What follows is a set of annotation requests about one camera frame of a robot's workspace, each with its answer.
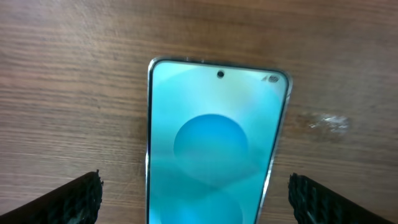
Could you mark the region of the blue-screen Galaxy smartphone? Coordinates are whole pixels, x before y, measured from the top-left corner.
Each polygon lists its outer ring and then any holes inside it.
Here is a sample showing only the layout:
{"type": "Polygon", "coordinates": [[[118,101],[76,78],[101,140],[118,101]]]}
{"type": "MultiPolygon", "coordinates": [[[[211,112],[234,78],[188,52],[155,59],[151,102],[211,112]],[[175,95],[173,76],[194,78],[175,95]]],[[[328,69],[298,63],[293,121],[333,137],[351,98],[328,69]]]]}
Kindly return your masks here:
{"type": "Polygon", "coordinates": [[[147,76],[146,222],[257,223],[292,77],[175,57],[147,76]]]}

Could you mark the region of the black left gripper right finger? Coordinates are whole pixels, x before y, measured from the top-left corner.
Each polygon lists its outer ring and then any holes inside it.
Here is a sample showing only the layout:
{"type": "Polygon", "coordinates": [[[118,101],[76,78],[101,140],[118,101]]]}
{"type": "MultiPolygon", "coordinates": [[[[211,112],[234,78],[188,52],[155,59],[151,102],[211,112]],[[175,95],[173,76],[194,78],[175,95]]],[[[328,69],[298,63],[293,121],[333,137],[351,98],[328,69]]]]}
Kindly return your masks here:
{"type": "Polygon", "coordinates": [[[393,224],[304,175],[290,175],[288,188],[298,224],[393,224]]]}

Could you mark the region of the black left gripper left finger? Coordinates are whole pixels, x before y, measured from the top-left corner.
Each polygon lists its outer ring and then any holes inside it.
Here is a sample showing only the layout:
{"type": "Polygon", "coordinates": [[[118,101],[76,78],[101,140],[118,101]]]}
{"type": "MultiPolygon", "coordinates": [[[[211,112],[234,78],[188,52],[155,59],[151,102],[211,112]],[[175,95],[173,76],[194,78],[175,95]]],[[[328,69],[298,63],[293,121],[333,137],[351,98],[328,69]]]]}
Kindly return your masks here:
{"type": "Polygon", "coordinates": [[[1,215],[7,223],[95,223],[102,203],[103,181],[98,171],[83,176],[1,215]]]}

